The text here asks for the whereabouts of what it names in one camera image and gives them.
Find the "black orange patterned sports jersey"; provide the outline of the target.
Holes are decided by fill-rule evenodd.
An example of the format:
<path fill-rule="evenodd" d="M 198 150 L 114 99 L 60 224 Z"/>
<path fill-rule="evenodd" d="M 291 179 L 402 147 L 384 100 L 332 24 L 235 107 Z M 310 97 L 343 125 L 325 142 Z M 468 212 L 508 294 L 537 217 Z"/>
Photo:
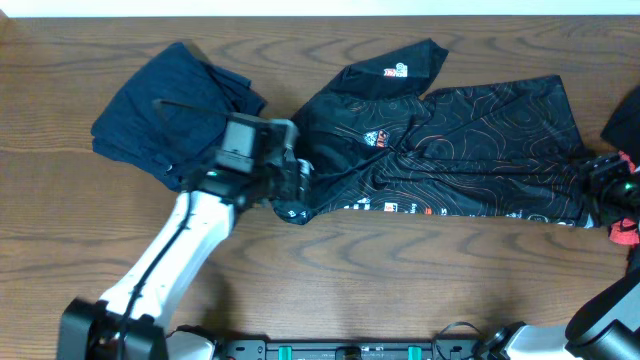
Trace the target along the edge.
<path fill-rule="evenodd" d="M 303 225 L 339 209 L 512 217 L 589 228 L 577 165 L 588 156 L 556 75 L 434 89 L 432 40 L 341 70 L 293 116 L 312 167 Z"/>

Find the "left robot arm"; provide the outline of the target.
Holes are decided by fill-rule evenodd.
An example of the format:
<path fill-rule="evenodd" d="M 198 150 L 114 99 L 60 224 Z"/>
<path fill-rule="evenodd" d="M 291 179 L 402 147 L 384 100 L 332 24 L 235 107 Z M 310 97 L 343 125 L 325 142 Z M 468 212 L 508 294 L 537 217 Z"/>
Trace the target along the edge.
<path fill-rule="evenodd" d="M 213 359 L 217 340 L 169 325 L 209 255 L 257 202 L 302 201 L 311 166 L 294 155 L 288 119 L 231 113 L 210 164 L 187 181 L 162 230 L 95 303 L 74 299 L 61 316 L 59 359 Z"/>

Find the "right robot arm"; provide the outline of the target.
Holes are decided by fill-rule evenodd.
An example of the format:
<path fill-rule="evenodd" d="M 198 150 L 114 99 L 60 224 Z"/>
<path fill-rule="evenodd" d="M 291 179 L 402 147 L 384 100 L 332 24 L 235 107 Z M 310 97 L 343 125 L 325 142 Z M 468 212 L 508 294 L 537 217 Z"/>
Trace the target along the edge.
<path fill-rule="evenodd" d="M 600 156 L 581 164 L 586 177 L 583 198 L 594 226 L 639 233 L 639 170 L 620 154 Z M 485 344 L 488 359 L 638 359 L 639 260 L 629 262 L 625 275 L 583 305 L 565 326 L 536 327 L 514 323 Z"/>

